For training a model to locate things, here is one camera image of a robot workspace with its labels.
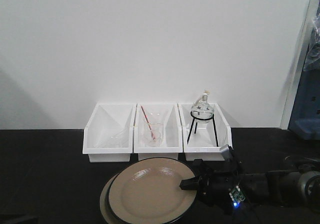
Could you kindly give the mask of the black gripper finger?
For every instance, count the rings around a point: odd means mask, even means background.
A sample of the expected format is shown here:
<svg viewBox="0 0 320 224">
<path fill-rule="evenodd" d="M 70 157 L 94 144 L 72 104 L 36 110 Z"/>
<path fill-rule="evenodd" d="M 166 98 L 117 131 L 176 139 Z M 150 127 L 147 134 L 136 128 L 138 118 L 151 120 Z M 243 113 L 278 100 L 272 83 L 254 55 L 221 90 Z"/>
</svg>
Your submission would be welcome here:
<svg viewBox="0 0 320 224">
<path fill-rule="evenodd" d="M 204 176 L 212 173 L 212 169 L 202 159 L 195 159 L 192 162 L 192 169 L 196 176 Z"/>
<path fill-rule="evenodd" d="M 179 187 L 184 191 L 199 191 L 204 188 L 203 179 L 201 177 L 184 179 L 180 182 Z"/>
</svg>

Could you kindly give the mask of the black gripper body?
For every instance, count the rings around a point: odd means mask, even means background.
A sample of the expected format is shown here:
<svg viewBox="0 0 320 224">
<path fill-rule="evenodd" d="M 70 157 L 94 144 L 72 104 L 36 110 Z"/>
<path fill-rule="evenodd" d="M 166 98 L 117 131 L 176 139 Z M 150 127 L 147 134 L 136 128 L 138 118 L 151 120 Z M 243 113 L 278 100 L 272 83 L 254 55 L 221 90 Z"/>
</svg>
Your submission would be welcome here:
<svg viewBox="0 0 320 224">
<path fill-rule="evenodd" d="M 224 161 L 205 161 L 212 169 L 211 174 L 198 175 L 203 189 L 197 191 L 197 199 L 209 207 L 217 206 L 224 214 L 231 215 L 233 207 L 229 192 L 239 184 L 242 163 L 230 148 L 222 153 Z"/>
</svg>

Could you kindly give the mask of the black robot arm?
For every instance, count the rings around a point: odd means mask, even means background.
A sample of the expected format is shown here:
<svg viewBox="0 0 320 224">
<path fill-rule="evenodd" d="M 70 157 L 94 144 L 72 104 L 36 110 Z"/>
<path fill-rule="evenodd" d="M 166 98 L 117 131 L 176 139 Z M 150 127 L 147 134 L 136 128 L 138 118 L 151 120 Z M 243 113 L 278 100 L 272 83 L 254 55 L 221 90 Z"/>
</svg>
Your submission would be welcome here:
<svg viewBox="0 0 320 224">
<path fill-rule="evenodd" d="M 218 206 L 232 215 L 245 204 L 280 207 L 306 207 L 320 212 L 320 160 L 316 157 L 287 156 L 286 168 L 264 173 L 245 173 L 232 147 L 226 151 L 223 169 L 218 170 L 195 159 L 195 176 L 183 179 L 179 187 L 196 191 L 207 206 Z"/>
</svg>

